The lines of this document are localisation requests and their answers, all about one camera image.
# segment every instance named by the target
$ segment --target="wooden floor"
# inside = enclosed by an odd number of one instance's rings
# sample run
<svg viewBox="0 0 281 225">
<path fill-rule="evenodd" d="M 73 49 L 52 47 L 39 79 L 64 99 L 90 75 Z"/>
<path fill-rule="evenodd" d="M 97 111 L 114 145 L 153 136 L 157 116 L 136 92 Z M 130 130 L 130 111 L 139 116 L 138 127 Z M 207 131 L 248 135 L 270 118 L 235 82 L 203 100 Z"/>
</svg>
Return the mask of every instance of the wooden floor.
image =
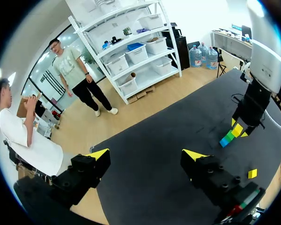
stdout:
<svg viewBox="0 0 281 225">
<path fill-rule="evenodd" d="M 181 78 L 178 75 L 167 78 L 155 85 L 154 93 L 149 93 L 130 105 L 126 105 L 108 79 L 104 79 L 99 86 L 119 113 L 112 115 L 99 104 L 101 116 L 97 118 L 91 108 L 76 100 L 63 112 L 60 129 L 53 131 L 52 141 L 61 145 L 65 152 L 88 154 L 91 146 L 181 100 L 216 79 L 216 74 L 217 71 L 204 68 L 186 69 Z M 71 210 L 85 218 L 108 224 L 95 189 L 90 189 Z"/>
</svg>

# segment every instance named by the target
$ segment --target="green block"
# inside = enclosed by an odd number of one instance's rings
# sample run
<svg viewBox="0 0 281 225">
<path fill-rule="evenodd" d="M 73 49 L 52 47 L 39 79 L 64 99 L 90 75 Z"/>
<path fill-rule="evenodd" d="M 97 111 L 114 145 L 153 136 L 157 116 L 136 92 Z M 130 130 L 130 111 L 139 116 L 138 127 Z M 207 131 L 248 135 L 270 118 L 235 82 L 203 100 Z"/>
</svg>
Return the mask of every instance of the green block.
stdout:
<svg viewBox="0 0 281 225">
<path fill-rule="evenodd" d="M 230 130 L 228 133 L 227 133 L 227 135 L 225 136 L 225 138 L 227 139 L 227 140 L 229 140 L 229 142 L 231 142 L 235 137 L 234 137 L 234 135 L 232 134 L 232 130 Z"/>
<path fill-rule="evenodd" d="M 232 140 L 230 140 L 229 138 L 228 138 L 228 136 L 226 135 L 226 136 L 224 136 L 224 139 L 228 142 L 228 143 L 230 143 Z"/>
</svg>

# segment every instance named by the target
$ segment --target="black pants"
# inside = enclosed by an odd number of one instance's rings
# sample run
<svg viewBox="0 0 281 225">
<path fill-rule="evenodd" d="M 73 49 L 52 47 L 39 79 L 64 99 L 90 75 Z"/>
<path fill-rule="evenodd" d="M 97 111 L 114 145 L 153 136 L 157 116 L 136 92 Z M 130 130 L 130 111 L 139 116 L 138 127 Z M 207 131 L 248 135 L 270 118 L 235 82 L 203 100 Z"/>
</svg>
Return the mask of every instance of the black pants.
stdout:
<svg viewBox="0 0 281 225">
<path fill-rule="evenodd" d="M 84 102 L 86 105 L 88 105 L 95 111 L 98 111 L 99 106 L 93 100 L 90 92 L 92 92 L 92 94 L 102 103 L 105 109 L 107 109 L 108 111 L 111 110 L 111 105 L 109 101 L 107 100 L 107 98 L 105 97 L 105 95 L 94 80 L 91 83 L 88 83 L 87 80 L 84 79 L 79 84 L 77 84 L 72 89 L 72 91 L 75 95 L 78 96 L 78 98 L 80 98 L 82 102 Z"/>
</svg>

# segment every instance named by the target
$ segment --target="blue box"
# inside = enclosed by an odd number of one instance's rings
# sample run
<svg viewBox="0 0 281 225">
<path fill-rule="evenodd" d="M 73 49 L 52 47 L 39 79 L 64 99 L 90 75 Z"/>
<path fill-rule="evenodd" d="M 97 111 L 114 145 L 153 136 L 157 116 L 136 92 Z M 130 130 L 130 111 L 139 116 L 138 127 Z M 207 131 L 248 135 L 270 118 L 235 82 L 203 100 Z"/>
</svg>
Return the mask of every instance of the blue box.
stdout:
<svg viewBox="0 0 281 225">
<path fill-rule="evenodd" d="M 139 48 L 139 47 L 141 47 L 143 45 L 144 44 L 141 44 L 141 43 L 133 43 L 131 45 L 127 45 L 127 48 L 128 48 L 129 51 L 132 51 L 132 50 L 134 50 L 136 48 Z"/>
<path fill-rule="evenodd" d="M 220 144 L 224 148 L 227 144 L 229 144 L 229 142 L 225 139 L 225 137 L 223 137 L 220 141 Z"/>
</svg>

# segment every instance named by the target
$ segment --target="plastic storage box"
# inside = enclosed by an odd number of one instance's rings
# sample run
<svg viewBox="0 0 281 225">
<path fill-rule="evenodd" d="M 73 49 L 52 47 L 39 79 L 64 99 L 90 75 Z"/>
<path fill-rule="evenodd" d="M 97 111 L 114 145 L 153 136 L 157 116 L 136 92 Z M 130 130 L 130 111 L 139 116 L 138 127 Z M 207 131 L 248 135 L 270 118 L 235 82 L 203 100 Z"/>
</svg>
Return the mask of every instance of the plastic storage box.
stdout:
<svg viewBox="0 0 281 225">
<path fill-rule="evenodd" d="M 163 56 L 160 59 L 151 62 L 151 66 L 158 74 L 166 75 L 171 71 L 172 60 Z"/>
<path fill-rule="evenodd" d="M 127 56 L 131 59 L 133 64 L 138 64 L 148 58 L 146 45 L 142 45 L 132 51 L 126 52 Z"/>
<path fill-rule="evenodd" d="M 111 70 L 111 76 L 117 75 L 125 69 L 129 68 L 127 60 L 125 58 L 125 53 L 112 55 L 105 65 L 108 66 L 108 68 Z"/>
<path fill-rule="evenodd" d="M 145 42 L 146 44 L 146 50 L 148 53 L 158 55 L 162 52 L 165 52 L 168 47 L 167 43 L 165 41 L 165 37 L 157 37 L 158 40 L 153 41 L 153 42 Z"/>
<path fill-rule="evenodd" d="M 132 51 L 132 50 L 134 50 L 134 49 L 136 49 L 138 47 L 141 47 L 143 45 L 144 44 L 141 44 L 141 43 L 133 43 L 131 45 L 127 45 L 127 48 L 128 48 L 129 51 Z"/>
<path fill-rule="evenodd" d="M 119 0 L 95 0 L 95 3 L 105 14 L 122 7 Z"/>
<path fill-rule="evenodd" d="M 153 30 L 159 27 L 163 27 L 163 20 L 161 19 L 160 14 L 147 15 L 138 19 L 141 26 L 148 30 Z"/>
<path fill-rule="evenodd" d="M 131 78 L 130 81 L 127 81 L 126 83 L 119 86 L 119 88 L 122 90 L 124 95 L 129 95 L 131 92 L 137 90 L 135 77 Z"/>
</svg>

